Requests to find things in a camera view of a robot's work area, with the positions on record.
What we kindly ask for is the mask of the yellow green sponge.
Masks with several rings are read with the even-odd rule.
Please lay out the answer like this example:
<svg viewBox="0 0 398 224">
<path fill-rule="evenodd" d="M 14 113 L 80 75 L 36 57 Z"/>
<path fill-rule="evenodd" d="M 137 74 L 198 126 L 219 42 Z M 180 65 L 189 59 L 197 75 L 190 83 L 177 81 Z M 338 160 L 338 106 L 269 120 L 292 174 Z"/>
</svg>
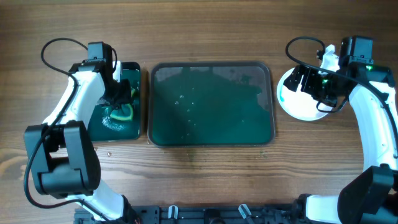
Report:
<svg viewBox="0 0 398 224">
<path fill-rule="evenodd" d="M 110 118 L 118 121 L 132 121 L 134 117 L 134 95 L 136 90 L 131 88 L 131 101 L 112 110 Z"/>
</svg>

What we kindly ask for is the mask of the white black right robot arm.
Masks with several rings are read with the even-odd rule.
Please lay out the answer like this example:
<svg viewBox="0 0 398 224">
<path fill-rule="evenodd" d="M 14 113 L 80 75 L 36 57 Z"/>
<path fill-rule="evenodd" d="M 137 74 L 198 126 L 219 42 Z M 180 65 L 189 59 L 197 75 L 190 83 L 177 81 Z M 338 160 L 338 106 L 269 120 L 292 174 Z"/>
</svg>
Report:
<svg viewBox="0 0 398 224">
<path fill-rule="evenodd" d="M 342 96 L 352 107 L 363 147 L 363 172 L 337 196 L 302 195 L 293 216 L 306 223 L 397 223 L 397 110 L 387 67 L 351 62 L 310 68 L 297 65 L 277 86 L 278 101 L 304 121 L 324 117 Z"/>
</svg>

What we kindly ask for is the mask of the white plate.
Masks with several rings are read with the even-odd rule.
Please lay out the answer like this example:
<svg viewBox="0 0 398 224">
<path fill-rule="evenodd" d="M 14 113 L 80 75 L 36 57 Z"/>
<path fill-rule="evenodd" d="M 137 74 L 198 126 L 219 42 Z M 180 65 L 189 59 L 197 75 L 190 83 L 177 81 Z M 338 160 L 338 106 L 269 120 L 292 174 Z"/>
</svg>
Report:
<svg viewBox="0 0 398 224">
<path fill-rule="evenodd" d="M 332 110 L 332 107 L 321 103 L 317 107 L 318 101 L 314 100 L 309 94 L 300 91 L 301 85 L 297 91 L 289 90 L 284 81 L 291 75 L 294 68 L 291 68 L 283 74 L 277 85 L 277 99 L 282 109 L 292 117 L 302 121 L 315 121 L 325 117 L 328 113 L 319 111 Z"/>
</svg>

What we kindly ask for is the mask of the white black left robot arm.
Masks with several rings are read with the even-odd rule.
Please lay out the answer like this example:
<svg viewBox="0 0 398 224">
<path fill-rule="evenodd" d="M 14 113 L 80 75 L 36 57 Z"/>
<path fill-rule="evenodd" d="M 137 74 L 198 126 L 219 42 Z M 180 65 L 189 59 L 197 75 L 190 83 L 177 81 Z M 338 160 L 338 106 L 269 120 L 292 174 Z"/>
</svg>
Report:
<svg viewBox="0 0 398 224">
<path fill-rule="evenodd" d="M 24 193 L 35 207 L 53 209 L 77 203 L 99 222 L 139 223 L 128 199 L 101 180 L 101 167 L 88 132 L 100 99 L 127 102 L 126 81 L 115 79 L 118 60 L 86 60 L 72 66 L 68 86 L 42 124 L 28 126 Z"/>
</svg>

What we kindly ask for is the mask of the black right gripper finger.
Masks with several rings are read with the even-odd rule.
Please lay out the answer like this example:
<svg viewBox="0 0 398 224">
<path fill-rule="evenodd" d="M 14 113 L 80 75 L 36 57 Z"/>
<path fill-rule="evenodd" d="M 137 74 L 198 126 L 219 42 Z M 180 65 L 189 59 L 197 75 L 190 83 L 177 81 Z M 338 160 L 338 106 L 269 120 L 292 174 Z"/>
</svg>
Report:
<svg viewBox="0 0 398 224">
<path fill-rule="evenodd" d="M 302 74 L 301 91 L 304 93 L 313 93 L 314 90 L 313 90 L 312 80 L 313 80 L 314 70 L 307 67 L 301 67 L 300 73 Z"/>
<path fill-rule="evenodd" d="M 303 65 L 297 65 L 284 80 L 284 86 L 290 91 L 296 92 L 303 77 Z"/>
</svg>

